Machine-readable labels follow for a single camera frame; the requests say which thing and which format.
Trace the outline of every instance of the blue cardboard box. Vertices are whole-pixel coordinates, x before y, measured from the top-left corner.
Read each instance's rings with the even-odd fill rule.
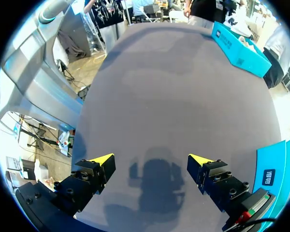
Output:
[[[240,35],[234,33],[230,28],[219,22],[214,23],[212,37],[226,54],[230,63],[236,67],[263,78],[272,66],[262,51],[250,39],[245,38],[249,45],[255,47],[257,53],[251,51],[238,40]]]

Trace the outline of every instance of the gray table surface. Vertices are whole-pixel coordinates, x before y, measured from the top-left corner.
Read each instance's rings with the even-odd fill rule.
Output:
[[[223,160],[252,189],[256,149],[279,141],[265,82],[232,66],[207,30],[132,25],[94,78],[76,130],[73,163],[116,159],[77,218],[110,232],[219,232],[228,215],[197,189],[188,154]]]

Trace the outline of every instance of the chair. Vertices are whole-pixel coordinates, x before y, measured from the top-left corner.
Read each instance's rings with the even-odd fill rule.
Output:
[[[143,6],[141,6],[139,9],[140,9],[140,11],[142,12],[142,14],[146,17],[146,19],[147,19],[149,22],[151,22],[151,23],[155,23],[155,22],[157,22],[158,20],[160,20],[160,18],[150,18],[150,17],[148,17],[148,15],[144,12],[144,7],[143,7]]]
[[[188,18],[185,17],[183,11],[170,11],[169,18],[170,18],[171,23],[173,22],[173,19],[178,19],[180,22],[184,22],[184,23],[188,22]]]

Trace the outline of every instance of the floor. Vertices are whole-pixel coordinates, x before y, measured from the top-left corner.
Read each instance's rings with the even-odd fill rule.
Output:
[[[76,93],[85,85],[92,83],[103,60],[103,53],[97,53],[92,57],[79,59],[69,64],[69,71],[75,78],[71,86]],[[57,137],[59,136],[58,131],[52,130],[52,133]],[[45,137],[56,140],[47,130]],[[40,160],[41,165],[48,168],[49,177],[52,177],[55,181],[60,181],[69,176],[71,172],[71,158],[66,157],[59,150],[50,148],[45,144],[43,144],[43,149],[44,151],[36,150],[36,158]]]
[[[69,65],[69,71],[75,78],[75,82],[71,83],[75,92],[78,92],[84,85],[91,84],[104,56],[96,54],[90,58],[77,60]],[[287,92],[282,84],[270,89],[270,94],[275,105],[282,140],[290,139],[290,92]],[[55,139],[48,131],[46,137]],[[40,160],[41,165],[48,168],[49,177],[53,177],[56,181],[60,181],[70,175],[71,158],[61,154],[58,150],[52,149],[44,145],[44,151],[37,150],[36,158]]]

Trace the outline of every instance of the metal robot arm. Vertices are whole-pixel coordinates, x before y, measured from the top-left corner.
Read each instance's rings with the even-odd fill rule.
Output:
[[[8,111],[67,131],[76,128],[83,101],[54,62],[53,46],[73,0],[51,0],[11,38],[0,66],[0,119]]]

